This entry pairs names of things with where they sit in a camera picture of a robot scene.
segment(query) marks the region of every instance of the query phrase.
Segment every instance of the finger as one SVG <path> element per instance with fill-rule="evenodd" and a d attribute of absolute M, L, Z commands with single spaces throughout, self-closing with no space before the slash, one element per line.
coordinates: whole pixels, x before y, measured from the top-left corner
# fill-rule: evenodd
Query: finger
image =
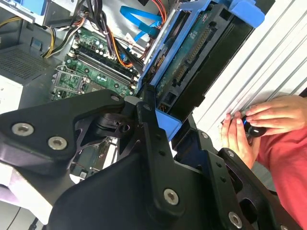
<path fill-rule="evenodd" d="M 265 111 L 259 112 L 257 114 L 248 116 L 246 120 L 248 122 L 251 122 L 253 120 L 265 120 L 265 119 L 272 119 L 272 118 L 285 118 L 289 117 L 291 118 L 293 115 L 291 111 L 287 107 L 283 108 L 271 108 L 267 109 Z"/>
<path fill-rule="evenodd" d="M 275 118 L 251 121 L 250 124 L 255 127 L 266 128 L 288 128 L 295 126 L 295 120 L 292 118 Z"/>
<path fill-rule="evenodd" d="M 227 114 L 226 118 L 223 122 L 223 127 L 222 127 L 222 131 L 221 131 L 222 143 L 223 143 L 224 148 L 229 147 L 228 131 L 229 131 L 229 126 L 230 126 L 230 121 L 231 121 L 230 119 L 231 119 L 230 114 Z"/>
<path fill-rule="evenodd" d="M 235 116 L 234 116 L 235 118 L 241 118 L 241 113 L 239 112 L 239 111 L 237 111 L 236 113 L 235 113 Z"/>
<path fill-rule="evenodd" d="M 221 142 L 223 141 L 223 139 L 222 139 L 222 127 L 223 127 L 223 124 L 220 123 L 219 126 L 218 126 L 218 130 L 219 130 L 219 138 L 220 138 Z"/>
<path fill-rule="evenodd" d="M 270 136 L 275 134 L 281 134 L 281 133 L 287 133 L 289 132 L 289 129 L 285 128 L 268 128 L 265 132 L 264 136 Z"/>
<path fill-rule="evenodd" d="M 241 119 L 236 120 L 236 139 L 240 152 L 246 152 L 249 149 L 248 140 L 245 135 L 243 122 Z"/>
<path fill-rule="evenodd" d="M 236 120 L 237 118 L 233 118 L 231 121 L 228 132 L 228 142 L 229 142 L 229 148 L 231 148 L 235 152 L 238 152 L 239 148 L 236 139 Z"/>
<path fill-rule="evenodd" d="M 267 109 L 278 108 L 278 107 L 283 107 L 283 106 L 284 106 L 284 101 L 264 102 L 261 104 L 256 104 L 256 105 L 251 106 L 251 108 L 247 110 L 245 114 L 247 116 L 251 116 L 259 112 L 265 111 Z"/>

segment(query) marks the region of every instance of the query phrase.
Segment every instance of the ventilation grille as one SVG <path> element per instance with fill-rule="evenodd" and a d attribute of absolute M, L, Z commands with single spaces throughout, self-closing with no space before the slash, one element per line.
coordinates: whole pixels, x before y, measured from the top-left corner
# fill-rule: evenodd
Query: ventilation grille
<path fill-rule="evenodd" d="M 42 59 L 36 58 L 20 49 L 0 54 L 0 69 L 23 80 L 37 77 L 38 73 L 49 67 Z"/>

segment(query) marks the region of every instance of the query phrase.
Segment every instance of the ram slot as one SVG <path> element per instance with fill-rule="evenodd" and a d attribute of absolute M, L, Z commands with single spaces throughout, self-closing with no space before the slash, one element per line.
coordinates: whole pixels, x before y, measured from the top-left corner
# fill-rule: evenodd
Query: ram slot
<path fill-rule="evenodd" d="M 103 73 L 104 75 L 118 81 L 119 83 L 130 86 L 130 83 L 131 83 L 130 78 L 128 78 L 127 76 L 117 72 L 114 69 L 111 69 L 107 65 L 95 60 L 94 58 L 92 58 L 92 57 L 90 57 L 86 54 L 79 52 L 79 54 L 77 55 L 77 60 L 79 62 L 83 63 L 84 65 L 87 65 L 87 66 Z"/>

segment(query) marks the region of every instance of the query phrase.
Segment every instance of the hand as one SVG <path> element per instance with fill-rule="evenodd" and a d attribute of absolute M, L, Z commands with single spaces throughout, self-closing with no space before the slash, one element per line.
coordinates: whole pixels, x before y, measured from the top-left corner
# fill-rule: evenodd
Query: hand
<path fill-rule="evenodd" d="M 279 97 L 252 106 L 246 115 L 252 126 L 268 128 L 265 135 L 298 130 L 307 126 L 307 98 Z"/>
<path fill-rule="evenodd" d="M 254 138 L 251 145 L 248 144 L 240 112 L 236 112 L 232 120 L 229 114 L 226 115 L 221 139 L 223 148 L 230 148 L 250 169 L 253 167 L 259 153 L 260 138 Z"/>

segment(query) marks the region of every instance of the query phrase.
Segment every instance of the yellow wire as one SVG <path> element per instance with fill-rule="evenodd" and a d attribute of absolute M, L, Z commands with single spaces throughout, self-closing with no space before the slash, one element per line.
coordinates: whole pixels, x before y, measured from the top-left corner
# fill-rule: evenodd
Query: yellow wire
<path fill-rule="evenodd" d="M 51 30 L 51 43 L 50 43 L 50 48 L 49 48 L 48 52 L 45 55 L 45 58 L 49 57 L 49 55 L 53 51 L 54 43 L 55 43 L 53 30 L 51 28 L 50 28 L 50 30 Z"/>
<path fill-rule="evenodd" d="M 6 25 L 7 23 L 11 23 L 11 22 L 19 21 L 19 20 L 21 20 L 20 17 L 9 18 L 8 20 L 5 20 L 4 22 L 0 23 L 0 28 L 3 27 L 4 25 Z"/>

